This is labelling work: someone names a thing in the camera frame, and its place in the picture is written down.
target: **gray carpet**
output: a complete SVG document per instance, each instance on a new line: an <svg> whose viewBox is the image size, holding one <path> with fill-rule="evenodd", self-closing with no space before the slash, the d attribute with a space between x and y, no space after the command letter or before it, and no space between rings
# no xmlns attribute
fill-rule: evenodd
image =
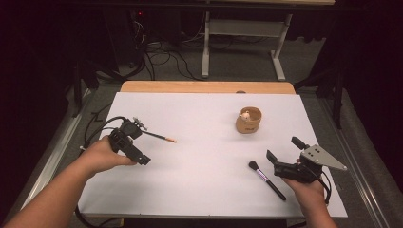
<svg viewBox="0 0 403 228"><path fill-rule="evenodd" d="M228 48L227 41L220 40L212 42L210 56L209 81L276 81L275 71L270 61L268 50L275 42L265 40L263 42L252 43L251 39L240 38ZM316 60L323 42L303 43L302 40L287 41L280 54L280 60L288 82L298 82L309 75L310 69ZM186 64L194 77L200 78L202 63L202 47L198 43L182 47L164 46L164 51L170 52L171 56L164 54L156 44L150 47L149 56L154 63L155 76L157 80L190 80L189 72L186 71ZM128 68L122 66L122 73L128 72ZM150 73L145 69L140 74L130 78L131 80L149 80ZM96 112L106 104L113 101L114 95L120 89L120 84L114 82L101 81L99 89L92 91L92 98L86 109L83 110L83 118L77 130L74 132L70 144L67 147L65 156L60 162L57 172L63 170L78 156L79 146L83 143L86 125L92 118L91 112ZM302 97L308 117L311 120L319 144L343 163L355 163L357 169L350 169L349 172L332 171L336 188L346 207L348 218L337 219L339 227L403 227L403 199L391 175L385 165L376 154L371 141L365 133L361 122L355 114L347 91L343 95L343 107L341 110L342 130L337 130L330 120L329 104L332 100L317 99L314 88L303 88L298 93ZM99 118L104 120L108 108ZM95 129L94 124L88 132ZM345 151L351 151L353 156L346 155ZM15 203L10 216L21 208L27 197L31 186L36 181L40 170L45 165L49 156L49 151L44 154L43 159L38 163L31 179L27 183L26 189L21 194L20 199ZM374 196L374 200L367 200L367 192ZM92 219L94 224L99 224L105 218ZM288 220L287 223L294 224L300 220ZM112 221L109 225L117 225L119 221ZM85 227L74 216L69 227Z"/></svg>

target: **person's right arm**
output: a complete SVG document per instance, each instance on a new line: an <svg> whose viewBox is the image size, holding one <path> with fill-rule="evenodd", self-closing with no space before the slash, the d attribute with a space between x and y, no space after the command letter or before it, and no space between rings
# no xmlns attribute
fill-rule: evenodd
<svg viewBox="0 0 403 228"><path fill-rule="evenodd" d="M335 228L324 199L324 189L319 181L300 183L283 179L295 192L302 214L309 228Z"/></svg>

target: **pencil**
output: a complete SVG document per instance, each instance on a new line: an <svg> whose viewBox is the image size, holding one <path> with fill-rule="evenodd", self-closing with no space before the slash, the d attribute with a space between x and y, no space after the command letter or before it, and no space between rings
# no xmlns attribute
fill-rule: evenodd
<svg viewBox="0 0 403 228"><path fill-rule="evenodd" d="M145 133L145 134L147 134L147 135L154 136L154 137L156 137L156 138L159 138L159 139L162 139L162 140L165 140L165 141L168 141L168 142L172 142L172 143L176 143L176 142L177 142L176 140L171 139L171 138L167 138L167 137L165 137L165 136L153 134L153 133L150 133L150 132L147 132L147 131L142 131L142 132Z"/></svg>

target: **table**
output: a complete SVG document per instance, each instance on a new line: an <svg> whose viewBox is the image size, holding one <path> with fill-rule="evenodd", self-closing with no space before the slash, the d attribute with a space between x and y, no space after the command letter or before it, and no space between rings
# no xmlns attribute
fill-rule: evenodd
<svg viewBox="0 0 403 228"><path fill-rule="evenodd" d="M303 104L290 87L288 83L125 83L108 118L137 115L148 131L178 143L146 135L136 139L134 144L151 162L97 174L80 199L81 212L119 218L302 218L294 193L273 176L273 165L265 159L270 148L280 161L294 162L299 153L290 142L292 134L303 136L308 144L317 143ZM247 93L235 94L239 90ZM256 105L263 113L259 131L250 135L235 130L234 106L245 105ZM247 166L251 160L287 201ZM336 190L329 211L334 218L347 217Z"/></svg>
<svg viewBox="0 0 403 228"><path fill-rule="evenodd" d="M335 0L206 0L210 2L239 2L239 3L280 3L280 4L296 4L296 5L333 5ZM284 72L282 70L279 54L290 27L293 14L288 13L284 17L284 21L266 22L266 21L244 21L244 20L228 20L228 19L212 19L210 12L205 13L204 25L204 49L201 60L201 76L207 78L210 65L210 34L221 35L242 35L242 36L262 36L278 38L278 45L275 50L270 50L273 65L279 81L285 81Z"/></svg>

